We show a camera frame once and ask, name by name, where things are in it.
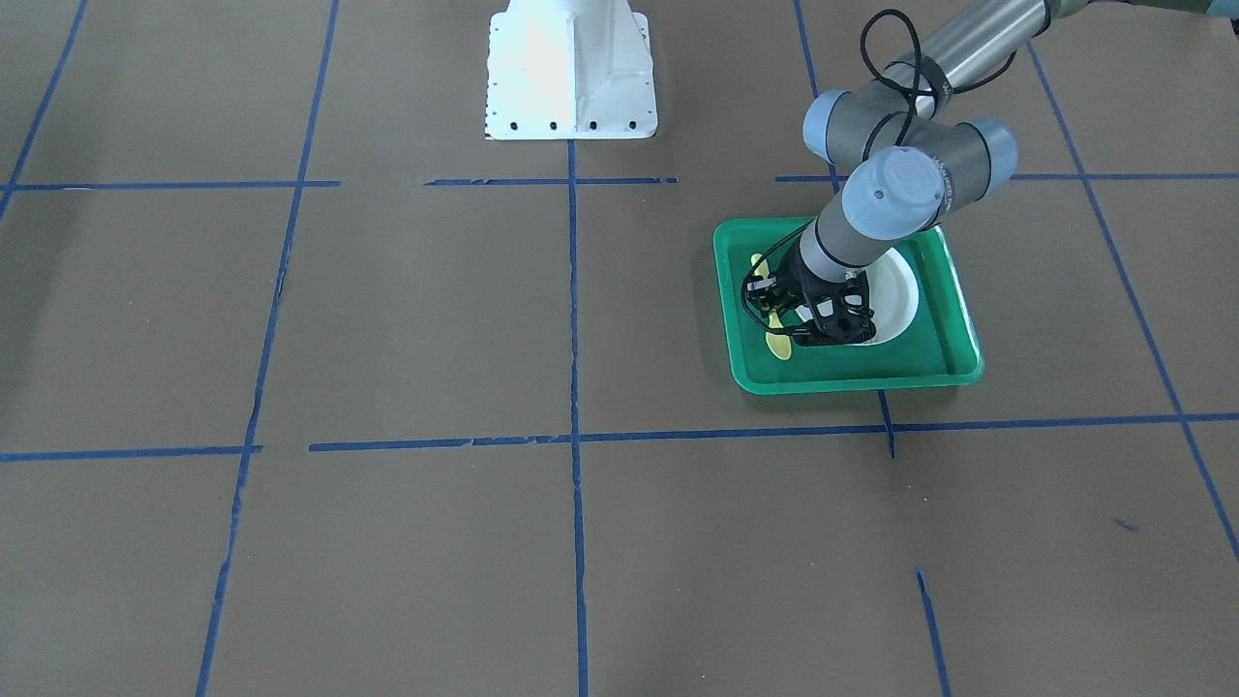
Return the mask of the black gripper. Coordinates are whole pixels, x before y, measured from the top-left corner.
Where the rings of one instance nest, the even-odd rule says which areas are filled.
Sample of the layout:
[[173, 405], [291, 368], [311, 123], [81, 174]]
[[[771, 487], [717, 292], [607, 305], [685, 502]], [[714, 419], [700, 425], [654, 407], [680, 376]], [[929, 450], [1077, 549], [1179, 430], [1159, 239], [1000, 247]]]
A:
[[786, 272], [793, 310], [808, 310], [808, 318], [792, 327], [795, 345], [857, 345], [873, 339], [869, 274], [849, 269], [844, 281], [824, 281], [798, 255], [786, 258]]

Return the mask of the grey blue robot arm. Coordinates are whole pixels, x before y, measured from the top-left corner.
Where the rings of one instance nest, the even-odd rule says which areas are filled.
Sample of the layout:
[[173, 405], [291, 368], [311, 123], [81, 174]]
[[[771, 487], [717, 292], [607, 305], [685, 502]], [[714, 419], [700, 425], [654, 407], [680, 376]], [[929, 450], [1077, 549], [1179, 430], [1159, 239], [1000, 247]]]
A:
[[810, 154], [847, 178], [813, 222], [787, 236], [768, 288], [748, 288], [758, 314], [797, 314], [767, 327], [797, 345], [859, 345], [878, 326], [869, 270], [904, 239], [1001, 189], [1018, 165], [1014, 132], [994, 119], [942, 124], [961, 94], [1004, 76], [1018, 50], [1080, 1], [974, 1], [928, 36], [888, 7], [859, 36], [870, 79], [823, 92], [802, 119]]

